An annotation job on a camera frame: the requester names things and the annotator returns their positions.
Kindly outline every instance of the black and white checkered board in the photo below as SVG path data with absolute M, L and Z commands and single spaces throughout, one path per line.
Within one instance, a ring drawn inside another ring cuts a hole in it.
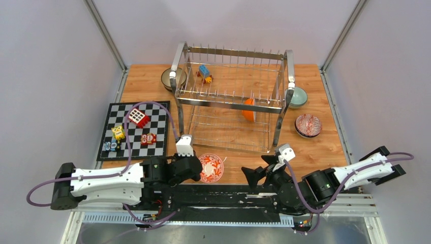
M 170 101 L 158 102 L 170 110 Z M 123 125 L 124 116 L 136 103 L 111 103 L 105 122 L 105 133 L 100 142 L 97 161 L 127 160 L 129 151 L 126 150 L 126 139 L 121 140 L 119 151 L 104 151 L 103 144 L 112 140 L 111 128 Z M 169 129 L 169 118 L 166 111 L 153 104 L 143 104 L 139 110 L 150 117 L 150 121 L 143 129 L 137 128 L 134 123 L 129 122 L 129 139 L 132 147 L 132 160 L 146 159 L 150 156 L 166 156 L 167 138 Z M 157 135 L 157 142 L 153 145 L 141 145 L 142 134 L 153 133 Z

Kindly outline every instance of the bowl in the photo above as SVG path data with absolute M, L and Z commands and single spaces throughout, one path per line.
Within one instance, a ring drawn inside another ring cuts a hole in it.
M 313 138 L 322 131 L 322 123 L 312 114 L 301 114 L 295 120 L 295 129 L 298 134 L 305 138 Z
M 301 87 L 295 87 L 295 91 L 292 96 L 292 100 L 290 101 L 289 108 L 299 108 L 307 103 L 307 93 Z
M 222 159 L 215 154 L 202 154 L 199 157 L 202 164 L 201 181 L 203 183 L 214 183 L 218 181 L 224 171 Z
M 245 101 L 244 104 L 246 105 L 255 105 L 256 101 L 254 98 L 249 98 Z M 256 121 L 256 112 L 255 111 L 249 111 L 249 110 L 243 110 L 242 116 L 248 121 L 255 122 Z
M 168 68 L 167 70 L 163 71 L 162 77 L 160 79 L 162 80 L 162 84 L 166 88 L 166 90 L 172 91 L 171 81 L 169 77 L 170 72 L 171 72 L 171 68 Z M 176 69 L 176 80 L 177 80 L 177 85 L 181 84 L 181 87 L 183 87 L 186 83 L 187 74 L 183 72 L 181 68 Z

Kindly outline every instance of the metal dish rack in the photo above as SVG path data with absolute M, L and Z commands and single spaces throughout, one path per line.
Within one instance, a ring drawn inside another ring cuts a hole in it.
M 205 65 L 213 81 L 197 76 Z M 187 76 L 183 87 L 177 86 Z M 182 105 L 193 105 L 187 134 L 196 145 L 268 153 L 277 146 L 283 118 L 295 89 L 293 52 L 265 53 L 178 45 L 170 83 L 178 108 L 179 132 L 184 134 Z M 254 99 L 254 105 L 244 104 Z M 256 121 L 245 120 L 241 110 L 256 112 Z

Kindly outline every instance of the wooden tabletop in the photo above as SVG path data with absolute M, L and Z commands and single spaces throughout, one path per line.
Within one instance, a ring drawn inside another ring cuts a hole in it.
M 129 70 L 121 102 L 141 101 L 171 101 L 171 113 L 178 127 L 178 112 L 171 92 L 167 91 L 160 77 L 163 71 L 170 65 L 132 65 Z M 307 104 L 299 109 L 288 109 L 285 115 L 279 144 L 288 143 L 295 151 L 296 158 L 290 163 L 295 170 L 297 179 L 315 170 L 322 170 L 335 166 L 347 164 L 343 148 L 338 137 L 328 99 L 323 87 L 317 65 L 295 65 L 296 86 L 303 88 L 308 95 Z M 191 105 L 183 105 L 184 117 L 189 118 Z M 323 125 L 319 136 L 312 139 L 300 137 L 294 127 L 296 118 L 304 113 L 317 116 Z M 184 119 L 184 127 L 188 126 L 188 120 Z M 175 139 L 169 135 L 168 154 L 176 153 Z M 259 154 L 249 152 L 238 152 L 225 149 L 215 149 L 194 146 L 196 154 L 212 153 L 220 158 L 226 158 L 224 162 L 224 173 L 218 184 L 247 184 L 241 167 L 257 168 L 265 167 L 266 163 Z M 106 161 L 103 168 L 120 167 L 126 165 L 126 161 Z

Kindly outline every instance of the red and white plate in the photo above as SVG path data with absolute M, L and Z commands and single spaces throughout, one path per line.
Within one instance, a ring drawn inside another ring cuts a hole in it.
M 201 181 L 203 183 L 214 183 L 222 177 L 224 166 L 219 156 L 202 154 L 199 160 L 202 164 Z
M 303 137 L 313 138 L 322 131 L 322 123 L 312 114 L 301 114 L 295 121 L 295 129 Z

